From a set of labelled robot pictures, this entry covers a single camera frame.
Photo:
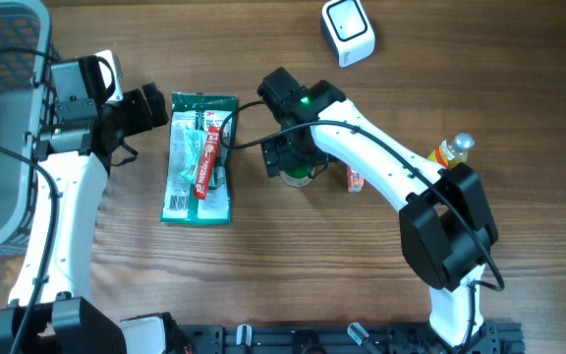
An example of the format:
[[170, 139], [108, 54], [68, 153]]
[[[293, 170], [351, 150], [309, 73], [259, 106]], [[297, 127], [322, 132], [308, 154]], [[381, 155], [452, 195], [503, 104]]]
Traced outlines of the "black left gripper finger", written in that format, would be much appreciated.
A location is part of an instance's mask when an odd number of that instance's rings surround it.
[[151, 113], [140, 89], [125, 92], [120, 107], [124, 112], [126, 137], [151, 129]]
[[166, 102], [163, 93], [157, 88], [155, 83], [142, 86], [146, 103], [149, 107], [150, 128], [157, 128], [168, 123], [169, 117], [166, 111]]

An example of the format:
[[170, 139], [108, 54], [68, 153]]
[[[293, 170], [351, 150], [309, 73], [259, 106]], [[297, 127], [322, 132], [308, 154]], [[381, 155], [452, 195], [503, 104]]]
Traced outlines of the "white wet wipe sachet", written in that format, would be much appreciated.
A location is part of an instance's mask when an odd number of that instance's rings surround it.
[[182, 142], [179, 144], [181, 152], [178, 175], [191, 184], [196, 181], [206, 136], [207, 133], [202, 130], [184, 129], [181, 131]]

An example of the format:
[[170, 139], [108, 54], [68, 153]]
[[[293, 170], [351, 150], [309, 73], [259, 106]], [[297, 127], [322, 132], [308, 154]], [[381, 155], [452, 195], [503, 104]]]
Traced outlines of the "green 3M gloves package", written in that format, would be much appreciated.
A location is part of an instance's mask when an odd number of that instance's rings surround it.
[[223, 141], [235, 133], [230, 114], [238, 107], [235, 95], [174, 92], [169, 134], [169, 160], [162, 223], [188, 225], [227, 224], [232, 198], [228, 189], [229, 151], [221, 147], [211, 159], [206, 196], [195, 194], [204, 168], [205, 146], [213, 127], [223, 127]]

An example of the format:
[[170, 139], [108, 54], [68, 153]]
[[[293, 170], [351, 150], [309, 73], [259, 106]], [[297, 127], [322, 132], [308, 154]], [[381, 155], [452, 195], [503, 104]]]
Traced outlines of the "red Nescafe coffee sachet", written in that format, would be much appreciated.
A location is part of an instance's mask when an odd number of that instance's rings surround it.
[[223, 134], [217, 126], [208, 128], [205, 145], [198, 166], [198, 173], [194, 184], [194, 195], [199, 200], [205, 200], [209, 188], [210, 178], [215, 161], [219, 153], [220, 141]]

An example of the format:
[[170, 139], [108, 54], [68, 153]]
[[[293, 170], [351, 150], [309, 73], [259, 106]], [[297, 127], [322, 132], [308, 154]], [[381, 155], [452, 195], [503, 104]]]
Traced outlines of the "yellow oil bottle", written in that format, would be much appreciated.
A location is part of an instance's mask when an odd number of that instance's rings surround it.
[[452, 169], [459, 163], [466, 163], [469, 152], [475, 146], [474, 138], [466, 132], [459, 133], [451, 141], [444, 140], [427, 157], [447, 169]]

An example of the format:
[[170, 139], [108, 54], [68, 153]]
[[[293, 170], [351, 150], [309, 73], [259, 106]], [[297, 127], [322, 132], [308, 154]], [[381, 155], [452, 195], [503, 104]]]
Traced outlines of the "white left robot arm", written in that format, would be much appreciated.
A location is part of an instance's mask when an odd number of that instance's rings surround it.
[[125, 353], [126, 334], [90, 300], [94, 223], [112, 154], [168, 122], [154, 84], [123, 92], [111, 60], [50, 66], [57, 99], [29, 167], [38, 190], [25, 268], [0, 310], [0, 353]]

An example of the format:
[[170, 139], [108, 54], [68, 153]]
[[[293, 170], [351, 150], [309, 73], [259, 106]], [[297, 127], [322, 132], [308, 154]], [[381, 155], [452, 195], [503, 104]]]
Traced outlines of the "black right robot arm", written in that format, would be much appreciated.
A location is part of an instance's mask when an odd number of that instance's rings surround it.
[[304, 184], [332, 161], [359, 172], [398, 214], [402, 254], [430, 288], [435, 336], [451, 349], [473, 348], [483, 329], [482, 274], [500, 275], [490, 254], [498, 231], [479, 175], [402, 146], [327, 81], [306, 88], [278, 68], [257, 94], [281, 128], [260, 144], [268, 175]]

